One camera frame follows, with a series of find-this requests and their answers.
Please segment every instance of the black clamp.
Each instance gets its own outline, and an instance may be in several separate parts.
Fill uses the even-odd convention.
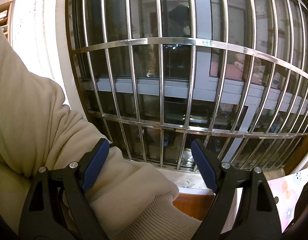
[[[109,142],[102,138],[79,162],[53,171],[39,168],[23,206],[19,225],[22,240],[109,240],[84,197],[93,187],[109,148]],[[63,191],[79,234],[66,225],[61,204]]]
[[[277,240],[282,238],[281,223],[272,192],[259,167],[237,170],[221,163],[200,140],[191,145],[192,155],[206,186],[215,199],[192,240]],[[221,234],[236,188],[243,188],[232,230]]]

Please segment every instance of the knit cuff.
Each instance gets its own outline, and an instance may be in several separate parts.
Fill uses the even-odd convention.
[[[179,211],[172,201],[170,194],[156,196],[132,224],[112,239],[190,240],[201,221]]]

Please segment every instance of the white sweater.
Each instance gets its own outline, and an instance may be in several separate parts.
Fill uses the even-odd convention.
[[[105,137],[64,100],[57,83],[28,72],[0,30],[0,214],[16,233],[38,168],[64,168]],[[187,240],[200,224],[173,206],[175,184],[117,147],[85,195],[111,239]]]

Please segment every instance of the blue grip pad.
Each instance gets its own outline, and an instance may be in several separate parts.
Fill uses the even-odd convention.
[[[109,153],[109,142],[104,140],[102,145],[98,148],[92,160],[88,164],[84,172],[83,183],[81,189],[86,192],[94,186],[94,183],[102,169],[104,162]]]
[[[214,169],[208,162],[202,149],[199,147],[196,141],[192,141],[191,149],[194,161],[203,177],[206,186],[215,193],[218,190],[218,185],[216,183],[216,173]]]

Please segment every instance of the metal rivet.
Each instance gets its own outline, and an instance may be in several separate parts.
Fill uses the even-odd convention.
[[[222,163],[222,167],[224,168],[224,169],[229,169],[230,168],[230,164],[229,163]]]
[[[262,169],[260,167],[255,167],[254,171],[258,174],[260,174],[262,172]]]
[[[39,171],[40,173],[45,172],[45,170],[46,170],[46,167],[40,167],[40,168],[38,169],[38,171]]]
[[[70,163],[70,165],[69,165],[69,167],[72,168],[72,169],[76,168],[77,166],[78,166],[78,163],[77,163],[77,162],[72,162],[72,163]]]

